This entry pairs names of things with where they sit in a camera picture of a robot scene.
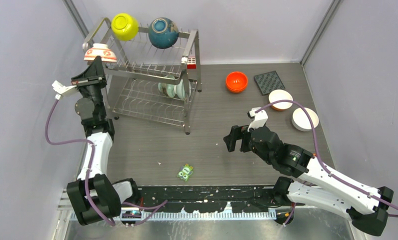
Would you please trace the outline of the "white bowl red pattern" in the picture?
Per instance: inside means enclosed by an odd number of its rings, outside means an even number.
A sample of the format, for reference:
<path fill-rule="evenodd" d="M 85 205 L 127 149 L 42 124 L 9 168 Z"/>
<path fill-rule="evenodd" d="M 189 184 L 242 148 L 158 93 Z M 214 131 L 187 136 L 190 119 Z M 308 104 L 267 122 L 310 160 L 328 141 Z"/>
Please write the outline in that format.
<path fill-rule="evenodd" d="M 94 43 L 84 54 L 85 61 L 93 61 L 97 56 L 106 63 L 116 63 L 118 61 L 116 54 L 105 43 Z"/>

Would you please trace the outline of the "orange plastic bowl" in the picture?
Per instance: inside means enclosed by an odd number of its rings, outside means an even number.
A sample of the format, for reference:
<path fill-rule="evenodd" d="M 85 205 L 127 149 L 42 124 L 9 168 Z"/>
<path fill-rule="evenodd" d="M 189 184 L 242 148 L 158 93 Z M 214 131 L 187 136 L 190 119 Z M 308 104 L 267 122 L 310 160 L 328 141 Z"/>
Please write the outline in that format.
<path fill-rule="evenodd" d="M 239 94 L 239 93 L 244 92 L 244 91 L 246 90 L 246 87 L 245 87 L 245 88 L 239 88 L 239 89 L 237 89 L 237 88 L 234 89 L 234 88 L 227 87 L 227 90 L 228 90 L 229 92 L 231 92 L 231 93 Z"/>
<path fill-rule="evenodd" d="M 248 77 L 240 71 L 229 73 L 225 78 L 226 88 L 242 89 L 248 86 Z"/>

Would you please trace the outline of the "orange bowl white inside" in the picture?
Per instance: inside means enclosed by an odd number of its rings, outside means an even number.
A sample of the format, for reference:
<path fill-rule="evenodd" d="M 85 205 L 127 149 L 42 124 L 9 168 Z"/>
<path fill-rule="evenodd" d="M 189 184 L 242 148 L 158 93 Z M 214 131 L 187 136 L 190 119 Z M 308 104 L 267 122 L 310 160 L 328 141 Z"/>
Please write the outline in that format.
<path fill-rule="evenodd" d="M 274 102 L 281 101 L 281 100 L 293 101 L 293 97 L 286 90 L 276 89 L 269 93 L 268 100 L 269 100 L 269 103 L 272 104 Z M 274 103 L 271 107 L 277 111 L 284 111 L 284 110 L 289 109 L 292 105 L 293 105 L 293 103 L 291 103 L 291 102 L 282 101 L 279 103 Z"/>

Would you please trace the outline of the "metal two-tier dish rack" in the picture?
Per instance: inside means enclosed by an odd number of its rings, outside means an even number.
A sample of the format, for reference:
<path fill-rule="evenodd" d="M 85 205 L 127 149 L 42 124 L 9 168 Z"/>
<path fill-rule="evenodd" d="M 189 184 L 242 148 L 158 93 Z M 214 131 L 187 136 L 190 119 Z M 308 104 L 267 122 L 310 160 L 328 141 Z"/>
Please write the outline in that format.
<path fill-rule="evenodd" d="M 196 77 L 187 69 L 188 57 L 199 55 L 199 32 L 181 31 L 170 48 L 154 47 L 148 37 L 148 27 L 139 26 L 138 34 L 130 41 L 120 41 L 111 29 L 111 20 L 103 17 L 84 38 L 86 52 L 94 43 L 107 44 L 116 54 L 116 63 L 105 64 L 105 73 L 122 86 L 115 94 L 110 109 L 115 117 L 130 116 L 182 127 L 191 133 L 190 113 L 196 92 L 201 92 L 201 63 L 196 61 Z M 158 83 L 177 85 L 183 80 L 185 98 L 165 96 Z"/>

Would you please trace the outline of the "plain white bowl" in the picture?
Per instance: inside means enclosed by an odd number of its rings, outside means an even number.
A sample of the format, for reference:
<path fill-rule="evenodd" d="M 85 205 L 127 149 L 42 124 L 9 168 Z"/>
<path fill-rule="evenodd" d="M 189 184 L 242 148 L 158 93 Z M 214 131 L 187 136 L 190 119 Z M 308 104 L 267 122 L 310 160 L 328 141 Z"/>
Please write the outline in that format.
<path fill-rule="evenodd" d="M 316 128 L 320 123 L 320 119 L 317 113 L 314 110 L 307 107 L 305 108 L 305 110 L 310 116 L 314 128 Z M 293 126 L 299 131 L 308 132 L 312 130 L 310 121 L 306 113 L 301 108 L 297 108 L 293 111 L 291 121 Z"/>

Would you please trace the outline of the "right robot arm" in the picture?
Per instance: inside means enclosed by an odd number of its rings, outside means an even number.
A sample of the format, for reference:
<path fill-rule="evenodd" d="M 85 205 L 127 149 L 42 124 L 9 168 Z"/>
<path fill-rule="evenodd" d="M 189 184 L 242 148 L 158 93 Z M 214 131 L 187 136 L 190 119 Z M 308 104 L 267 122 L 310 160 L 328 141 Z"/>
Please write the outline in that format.
<path fill-rule="evenodd" d="M 234 125 L 223 138 L 233 152 L 241 141 L 241 152 L 253 152 L 282 174 L 273 187 L 272 198 L 278 205 L 300 203 L 318 207 L 351 221 L 358 230 L 372 236 L 382 235 L 388 221 L 388 204 L 394 192 L 357 182 L 329 166 L 321 165 L 311 152 L 284 143 L 266 126 L 248 131 Z"/>

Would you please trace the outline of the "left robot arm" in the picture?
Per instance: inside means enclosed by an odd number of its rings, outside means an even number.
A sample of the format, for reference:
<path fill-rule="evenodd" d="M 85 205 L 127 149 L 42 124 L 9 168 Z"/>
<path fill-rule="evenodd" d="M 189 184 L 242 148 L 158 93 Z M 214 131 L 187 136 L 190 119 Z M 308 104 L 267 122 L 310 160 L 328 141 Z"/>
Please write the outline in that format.
<path fill-rule="evenodd" d="M 94 57 L 86 70 L 71 78 L 71 84 L 81 94 L 74 110 L 80 117 L 88 147 L 80 173 L 66 190 L 78 223 L 86 226 L 118 217 L 123 203 L 135 207 L 141 197 L 132 178 L 111 183 L 106 175 L 115 128 L 107 116 L 103 96 L 107 79 L 102 58 Z"/>

